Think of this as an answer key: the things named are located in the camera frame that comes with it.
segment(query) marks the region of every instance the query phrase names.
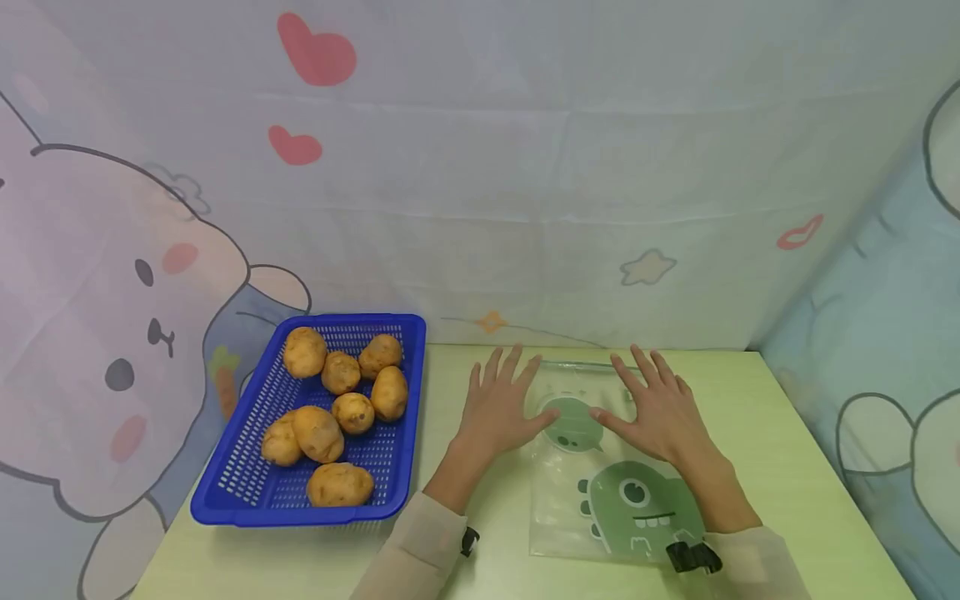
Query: beige sleeve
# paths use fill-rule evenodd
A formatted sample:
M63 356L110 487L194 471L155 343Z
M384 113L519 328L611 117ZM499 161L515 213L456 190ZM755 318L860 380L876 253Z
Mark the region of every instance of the beige sleeve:
M457 563L466 530L465 516L417 492L351 600L433 600Z
M738 600L809 600L786 542L769 527L735 534L706 534L704 540L723 561L709 578L720 597Z

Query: finger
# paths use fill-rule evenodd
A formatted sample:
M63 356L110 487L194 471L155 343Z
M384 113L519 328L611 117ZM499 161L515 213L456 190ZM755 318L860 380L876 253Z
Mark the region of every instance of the finger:
M543 357L539 354L530 359L530 362L527 363L527 366L520 372L520 377L516 379L516 384L520 386L520 389L523 390L523 394L526 396L527 390L530 389L530 384L534 381L534 375L537 374L537 370L540 368L540 360Z
M613 364L613 370L616 371L616 374L620 375L620 380L623 381L623 385L627 386L630 393L634 395L634 401L643 396L647 389L643 387L643 384L636 378L636 375L627 368L623 359L616 354L611 354L610 362Z
M673 370L670 369L670 365L666 364L666 359L663 358L663 355L656 350L650 350L650 358L654 359L654 365L657 366L657 371L660 372L660 381L663 382L663 385L671 390L679 391L680 388L677 387L677 375L673 374Z
M496 368L500 365L500 356L503 355L503 348L498 347L490 355L487 366L483 371L483 383L480 387L488 388L496 381Z
M473 370L470 371L470 386L467 390L467 398L474 396L480 389L480 363L473 363Z
M560 411L556 408L551 408L536 415L532 419L527 419L526 422L523 423L524 437L527 442L533 440L539 432L549 427L553 421L559 418Z
M590 418L610 429L624 440L630 437L630 427L632 423L624 421L608 410L593 407L590 409Z
M636 344L630 346L630 353L634 356L636 360L636 366L640 369L640 372L643 373L643 378L646 379L647 387L654 388L660 384L660 375L657 373L657 368L654 367L654 364L647 360L647 357L643 354L643 350L639 348Z
M507 360L503 361L503 367L500 369L500 373L497 378L503 377L507 381L514 380L514 373L516 372L516 363L520 361L520 354L523 352L523 346L520 344L514 344L514 349L510 350L510 354L507 356Z
M693 390L690 389L690 386L686 385L686 380L677 375L677 388L680 390L680 393L684 396L693 398Z

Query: green speech bubble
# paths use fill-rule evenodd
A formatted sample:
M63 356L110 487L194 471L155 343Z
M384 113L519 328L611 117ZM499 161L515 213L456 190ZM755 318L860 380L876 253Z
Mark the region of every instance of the green speech bubble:
M603 425L590 418L590 407L582 400L571 396L551 398L543 410L559 409L560 418L544 430L550 443L566 452L600 450Z

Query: orange star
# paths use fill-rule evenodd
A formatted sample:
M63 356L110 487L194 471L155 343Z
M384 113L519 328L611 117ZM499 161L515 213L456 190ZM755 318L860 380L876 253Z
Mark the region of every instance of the orange star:
M492 310L487 313L487 316L481 319L480 321L474 321L474 323L483 327L483 330L487 333L494 333L497 329L504 325L509 325L500 317L500 313Z

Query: fabric backdrop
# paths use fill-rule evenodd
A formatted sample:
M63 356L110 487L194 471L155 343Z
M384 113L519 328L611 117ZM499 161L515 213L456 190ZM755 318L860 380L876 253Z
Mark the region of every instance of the fabric backdrop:
M0 0L5 593L126 594L295 314L744 348L953 77L958 22L954 0Z
M921 600L960 589L958 90L762 346Z

